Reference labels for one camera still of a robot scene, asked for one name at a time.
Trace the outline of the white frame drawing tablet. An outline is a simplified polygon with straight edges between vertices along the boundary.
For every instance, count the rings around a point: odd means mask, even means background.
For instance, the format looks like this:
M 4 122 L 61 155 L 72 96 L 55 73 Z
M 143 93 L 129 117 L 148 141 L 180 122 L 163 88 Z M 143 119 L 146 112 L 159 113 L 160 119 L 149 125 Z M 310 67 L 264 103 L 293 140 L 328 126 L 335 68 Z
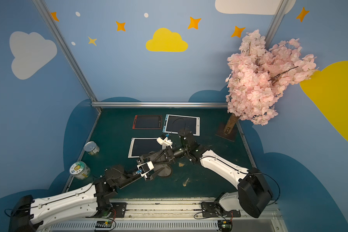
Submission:
M 165 146 L 160 145 L 156 138 L 132 138 L 128 158 L 139 158 L 142 155 L 157 152 L 164 148 Z

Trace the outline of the white blue drawing tablet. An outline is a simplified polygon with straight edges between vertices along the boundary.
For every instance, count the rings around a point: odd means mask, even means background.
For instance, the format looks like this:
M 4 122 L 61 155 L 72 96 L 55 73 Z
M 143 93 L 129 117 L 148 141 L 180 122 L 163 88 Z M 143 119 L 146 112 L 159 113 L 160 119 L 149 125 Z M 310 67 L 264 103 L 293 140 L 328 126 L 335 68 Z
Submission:
M 188 129 L 194 136 L 200 136 L 200 118 L 167 114 L 162 132 L 178 134 L 181 129 Z

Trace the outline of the red frame drawing tablet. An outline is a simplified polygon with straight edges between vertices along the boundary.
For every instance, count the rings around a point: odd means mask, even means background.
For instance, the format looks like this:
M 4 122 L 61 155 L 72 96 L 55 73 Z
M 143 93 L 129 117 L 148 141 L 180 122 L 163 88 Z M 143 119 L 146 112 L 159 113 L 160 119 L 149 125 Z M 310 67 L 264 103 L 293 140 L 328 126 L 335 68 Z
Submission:
M 161 129 L 161 115 L 136 115 L 132 128 L 134 130 L 158 130 Z

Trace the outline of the blue wiping cloth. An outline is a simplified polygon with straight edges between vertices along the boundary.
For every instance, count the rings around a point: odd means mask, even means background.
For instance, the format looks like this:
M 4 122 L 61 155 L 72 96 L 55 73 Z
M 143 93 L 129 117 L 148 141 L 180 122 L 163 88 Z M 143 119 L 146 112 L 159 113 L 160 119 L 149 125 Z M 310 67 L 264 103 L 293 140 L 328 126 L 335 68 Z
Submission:
M 165 167 L 165 169 L 162 172 L 160 172 L 157 177 L 170 177 L 173 173 L 171 165 L 167 163 L 154 163 L 153 165 L 154 168 Z

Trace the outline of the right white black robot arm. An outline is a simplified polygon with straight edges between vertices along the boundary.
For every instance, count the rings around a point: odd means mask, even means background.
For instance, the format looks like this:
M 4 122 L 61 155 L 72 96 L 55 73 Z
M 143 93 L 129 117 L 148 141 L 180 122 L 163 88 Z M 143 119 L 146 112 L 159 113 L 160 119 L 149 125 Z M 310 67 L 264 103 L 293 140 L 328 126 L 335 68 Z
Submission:
M 167 136 L 159 137 L 157 142 L 165 145 L 165 149 L 141 156 L 135 174 L 145 180 L 151 180 L 169 163 L 181 157 L 186 157 L 193 164 L 199 164 L 218 174 L 231 183 L 236 191 L 222 193 L 210 203 L 210 209 L 204 210 L 207 218 L 225 217 L 240 208 L 251 217 L 259 218 L 265 208 L 275 202 L 272 189 L 266 180 L 267 175 L 259 169 L 238 166 L 217 155 L 210 148 L 199 145 L 189 129 L 181 129 L 178 136 L 181 142 L 178 147 L 174 147 Z

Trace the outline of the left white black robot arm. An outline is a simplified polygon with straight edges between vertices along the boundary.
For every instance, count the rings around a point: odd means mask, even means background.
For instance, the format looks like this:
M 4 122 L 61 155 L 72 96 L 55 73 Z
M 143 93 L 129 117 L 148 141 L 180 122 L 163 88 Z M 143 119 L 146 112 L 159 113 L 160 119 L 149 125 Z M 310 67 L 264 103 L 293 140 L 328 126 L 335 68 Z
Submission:
M 153 180 L 159 173 L 171 174 L 167 165 L 155 167 L 149 161 L 128 173 L 121 165 L 105 169 L 105 174 L 81 188 L 59 195 L 34 199 L 22 197 L 10 214 L 10 232 L 36 232 L 74 218 L 100 218 L 112 211 L 110 199 L 122 189 L 143 178 Z

